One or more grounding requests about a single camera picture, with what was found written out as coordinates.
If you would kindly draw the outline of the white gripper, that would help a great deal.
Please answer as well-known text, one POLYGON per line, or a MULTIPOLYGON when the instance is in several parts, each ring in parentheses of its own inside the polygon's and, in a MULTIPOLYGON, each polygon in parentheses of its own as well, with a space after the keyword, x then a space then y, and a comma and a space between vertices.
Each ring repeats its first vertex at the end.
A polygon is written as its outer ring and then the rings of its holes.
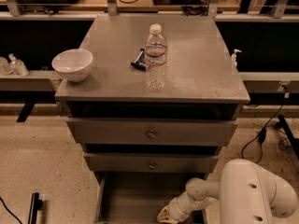
POLYGON ((187 192, 183 192, 162 209, 157 216, 157 221, 166 224, 170 224, 171 220, 174 223, 182 222, 197 208, 197 204, 198 202, 193 197, 187 192))

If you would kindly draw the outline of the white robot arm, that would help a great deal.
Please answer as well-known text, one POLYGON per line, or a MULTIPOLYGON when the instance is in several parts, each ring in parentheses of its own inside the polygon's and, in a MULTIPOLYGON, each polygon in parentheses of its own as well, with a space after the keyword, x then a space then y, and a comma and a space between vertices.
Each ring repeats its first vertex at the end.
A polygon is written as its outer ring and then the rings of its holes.
POLYGON ((215 200, 220 202, 220 224, 273 224, 274 217, 290 217, 298 206, 289 182, 252 161, 236 159, 223 166, 218 182, 190 179, 157 221, 179 224, 215 200))

